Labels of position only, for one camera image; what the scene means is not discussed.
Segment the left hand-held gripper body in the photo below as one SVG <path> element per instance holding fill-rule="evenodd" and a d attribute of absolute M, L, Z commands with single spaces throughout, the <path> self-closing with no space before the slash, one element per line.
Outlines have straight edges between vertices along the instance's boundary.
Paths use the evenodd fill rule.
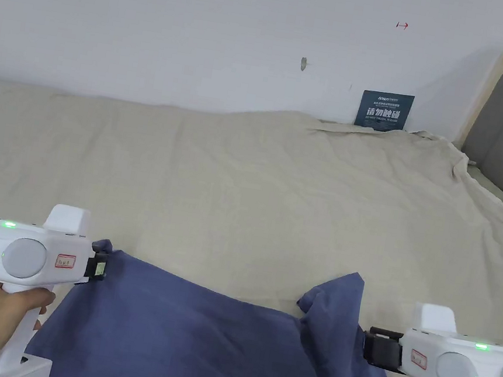
<path fill-rule="evenodd" d="M 87 237 L 88 210 L 56 205 L 39 226 L 0 219 L 0 283 L 6 293 L 96 279 L 99 254 Z M 39 310 L 27 312 L 0 350 L 0 377 L 49 377 L 52 362 L 26 353 Z"/>

